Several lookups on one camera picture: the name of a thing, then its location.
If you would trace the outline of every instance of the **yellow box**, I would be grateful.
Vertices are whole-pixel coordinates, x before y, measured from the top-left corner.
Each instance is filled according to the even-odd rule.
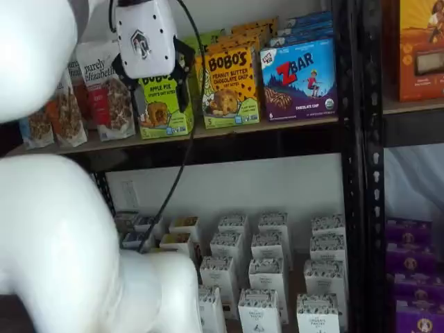
[[[255,42],[205,54],[207,78],[203,97],[206,128],[259,122],[258,67]],[[196,57],[199,86],[202,58]]]
[[[259,26],[268,26],[270,28],[270,34],[272,36],[276,36],[278,33],[279,17],[274,17],[272,19],[261,19],[256,22],[250,22],[246,24],[240,24],[238,26],[233,26],[231,28],[231,33],[238,33],[244,30],[254,29]]]

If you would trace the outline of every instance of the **white wall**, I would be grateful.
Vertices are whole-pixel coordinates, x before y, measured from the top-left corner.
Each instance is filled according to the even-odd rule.
[[[116,209],[131,209],[135,204],[141,211],[155,214],[177,170],[108,173]],[[128,181],[133,182],[136,200],[125,195]],[[257,224],[258,214],[267,210],[288,212],[294,247],[308,251],[310,219],[343,212],[340,155],[187,166],[164,216],[167,221],[174,216],[201,217],[208,239],[224,213],[245,212]]]
[[[108,29],[108,1],[93,14],[83,40],[111,35]],[[179,37],[192,34],[191,26],[176,0],[169,0]],[[305,15],[321,9],[320,0],[184,0],[200,32],[229,28],[279,15],[281,19]]]

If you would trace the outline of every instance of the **food image on package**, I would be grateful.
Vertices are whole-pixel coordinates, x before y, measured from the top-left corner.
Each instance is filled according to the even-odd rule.
[[[87,141],[82,115],[67,69],[53,98],[45,105],[45,112],[62,147],[76,147]]]
[[[130,92],[112,68],[118,54],[117,41],[88,42],[77,46],[77,60],[101,141],[135,134]]]

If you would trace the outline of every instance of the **shelf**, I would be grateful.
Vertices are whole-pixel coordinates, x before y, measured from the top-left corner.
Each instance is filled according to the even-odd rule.
[[[194,134],[195,139],[202,139],[206,137],[221,137],[231,134],[241,134],[241,133],[254,133],[265,130],[277,130],[281,128],[296,128],[301,126],[314,126],[326,123],[337,123],[337,117],[328,117],[322,119],[308,119],[300,121],[275,121],[269,122],[263,120],[260,123],[255,123],[246,126],[237,127],[226,127],[226,128],[215,128],[212,130],[206,130],[203,122],[196,123],[197,128]],[[101,142],[99,140],[99,135],[96,131],[89,132],[88,142],[74,147],[74,148],[60,148],[56,144],[40,148],[26,150],[24,145],[18,146],[17,148],[11,150],[6,156],[16,156],[25,154],[35,154],[35,153],[46,153],[46,154],[57,154],[65,155],[72,153],[84,153],[88,151],[102,151],[105,149],[115,149],[115,148],[129,148],[133,146],[143,146],[147,144],[159,144],[162,142],[174,142],[174,141],[185,141],[189,138],[189,135],[184,135],[180,137],[163,137],[159,139],[146,139],[142,140],[140,134],[129,137],[128,139],[112,140],[107,142]]]

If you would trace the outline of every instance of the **cereal bar box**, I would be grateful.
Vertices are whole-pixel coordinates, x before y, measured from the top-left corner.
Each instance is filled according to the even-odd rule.
[[[44,109],[20,119],[19,129],[26,149],[42,148],[54,143],[51,122]]]
[[[112,62],[119,54],[117,41],[80,44],[76,54],[100,140],[134,135],[130,92],[112,68]]]
[[[259,122],[258,73],[253,44],[205,54],[206,79],[203,116],[206,128],[240,126]],[[202,58],[196,57],[199,86]]]
[[[46,103],[45,112],[61,147],[76,147],[87,141],[68,69],[64,71],[53,98]]]
[[[268,48],[260,57],[269,120],[336,114],[333,39]]]

